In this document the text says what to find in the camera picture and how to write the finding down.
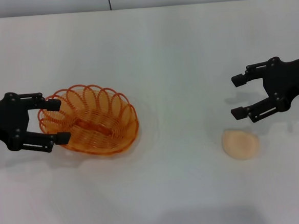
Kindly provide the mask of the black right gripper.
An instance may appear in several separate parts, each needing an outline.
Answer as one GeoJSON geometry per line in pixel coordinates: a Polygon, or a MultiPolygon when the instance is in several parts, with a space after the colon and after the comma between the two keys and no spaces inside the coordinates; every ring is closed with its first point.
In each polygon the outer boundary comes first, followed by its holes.
{"type": "Polygon", "coordinates": [[[293,99],[299,96],[299,59],[283,62],[273,57],[266,62],[248,65],[243,74],[231,78],[236,87],[249,81],[262,79],[269,98],[247,107],[238,107],[230,112],[236,120],[250,118],[253,123],[278,112],[287,111],[293,99]]]}

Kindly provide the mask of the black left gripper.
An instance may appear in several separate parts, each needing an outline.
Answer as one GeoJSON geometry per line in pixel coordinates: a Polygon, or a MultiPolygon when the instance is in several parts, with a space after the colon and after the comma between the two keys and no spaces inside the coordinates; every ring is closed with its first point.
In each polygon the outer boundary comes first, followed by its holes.
{"type": "Polygon", "coordinates": [[[11,151],[32,150],[50,153],[54,145],[67,145],[71,137],[69,132],[27,132],[28,110],[58,111],[60,106],[59,99],[46,100],[42,93],[6,93],[0,100],[0,140],[11,151]]]}

